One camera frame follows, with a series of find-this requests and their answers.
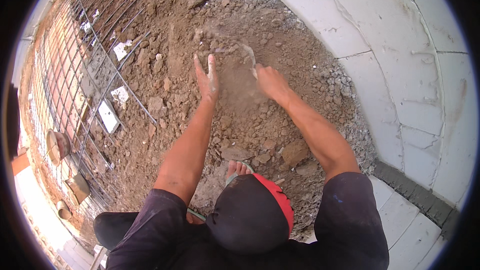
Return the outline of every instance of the trowel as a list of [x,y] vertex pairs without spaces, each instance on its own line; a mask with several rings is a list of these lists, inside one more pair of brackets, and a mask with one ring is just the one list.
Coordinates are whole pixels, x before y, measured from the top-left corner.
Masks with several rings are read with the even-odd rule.
[[251,67],[250,71],[251,71],[251,73],[254,75],[255,79],[258,80],[257,70],[255,70],[255,64],[256,64],[256,62],[255,62],[255,55],[254,55],[254,53],[253,53],[254,51],[253,51],[249,46],[247,46],[247,45],[245,45],[245,44],[239,43],[239,45],[242,46],[242,48],[243,48],[245,51],[247,51],[248,55],[249,55],[250,58],[252,59],[252,60],[251,60],[251,61],[252,61],[252,65],[251,65],[251,66],[252,66],[252,67]]

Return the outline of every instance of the flip-flop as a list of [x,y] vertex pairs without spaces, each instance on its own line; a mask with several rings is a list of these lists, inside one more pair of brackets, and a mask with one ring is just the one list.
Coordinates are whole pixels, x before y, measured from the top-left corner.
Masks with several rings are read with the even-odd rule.
[[195,213],[193,210],[191,210],[190,208],[187,208],[187,212],[188,213],[191,213],[192,215],[194,216],[197,216],[198,218],[202,219],[204,222],[206,220],[206,217],[205,216],[202,216],[200,215],[199,213]]
[[[249,169],[249,170],[251,171],[251,174],[255,173],[255,171],[250,167],[249,164],[245,163],[245,162],[242,161],[242,160],[237,160],[237,161],[239,161],[239,162],[241,162],[242,164],[244,164],[245,166],[247,166],[247,169]],[[233,180],[235,177],[237,177],[237,176],[238,176],[237,172],[233,172],[233,174],[230,175],[230,176],[227,178],[227,181],[225,182],[225,186],[227,186],[229,183],[231,183],[232,180]]]

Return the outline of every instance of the black shirt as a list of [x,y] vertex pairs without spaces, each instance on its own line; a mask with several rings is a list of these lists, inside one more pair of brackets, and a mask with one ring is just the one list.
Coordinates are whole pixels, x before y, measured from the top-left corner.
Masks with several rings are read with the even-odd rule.
[[318,241],[289,240],[264,254],[238,255],[219,246],[205,224],[189,224],[178,196],[153,189],[110,252],[107,269],[387,269],[387,240],[368,177],[345,172],[323,192],[314,224]]

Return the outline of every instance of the ground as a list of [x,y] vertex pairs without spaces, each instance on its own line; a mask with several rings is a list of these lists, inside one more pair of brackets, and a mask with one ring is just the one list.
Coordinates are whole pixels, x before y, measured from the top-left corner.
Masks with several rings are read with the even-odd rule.
[[[105,13],[111,14],[123,1]],[[207,55],[213,53],[220,98],[205,168],[190,207],[210,213],[225,185],[228,160],[244,159],[270,180],[285,179],[279,185],[295,210],[291,237],[305,240],[321,202],[325,175],[291,118],[256,91],[249,70],[252,60],[241,44],[253,49],[257,63],[278,69],[303,100],[336,125],[354,149],[361,170],[368,172],[373,169],[374,147],[353,83],[341,65],[279,0],[139,0],[135,4],[112,30],[120,41],[138,40],[150,31],[121,73],[157,124],[130,98],[125,109],[113,104],[123,126],[110,135],[111,140],[92,125],[92,137],[113,165],[105,166],[92,147],[86,148],[97,161],[94,175],[108,181],[105,189],[115,198],[110,210],[141,208],[164,154],[187,127],[201,99],[193,55],[199,55],[206,69]],[[121,33],[141,8],[145,11]],[[112,32],[103,27],[99,31],[108,34],[103,42],[108,49]],[[116,62],[113,52],[111,57]],[[121,85],[118,80],[111,89]]]

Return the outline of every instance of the white concrete slab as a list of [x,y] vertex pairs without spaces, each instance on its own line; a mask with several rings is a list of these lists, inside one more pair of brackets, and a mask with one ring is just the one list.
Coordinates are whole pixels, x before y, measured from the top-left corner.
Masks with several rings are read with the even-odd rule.
[[403,126],[402,141],[405,176],[431,189],[440,159],[440,137]]
[[445,0],[415,0],[438,51],[467,52],[453,11]]
[[370,175],[368,178],[374,187],[373,192],[375,196],[375,202],[377,204],[377,210],[380,210],[395,191],[389,185],[373,175]]
[[428,270],[430,266],[433,266],[437,257],[441,254],[442,249],[447,244],[447,241],[444,240],[442,236],[438,237],[435,244],[430,248],[427,255],[423,260],[415,267],[415,270]]
[[334,57],[345,57],[370,50],[337,0],[281,0],[324,42]]
[[373,50],[400,123],[439,135],[442,91],[429,38],[412,0],[338,0]]
[[422,213],[417,214],[402,237],[389,250],[388,270],[413,270],[440,235],[440,227]]
[[470,58],[466,54],[439,54],[445,92],[443,151],[433,184],[435,195],[459,205],[470,183],[477,154],[477,87]]
[[382,220],[381,225],[384,228],[388,249],[399,240],[418,212],[416,206],[397,192],[394,192],[385,202],[378,213]]
[[382,71],[372,52],[339,60],[355,83],[381,161],[403,169],[400,123]]

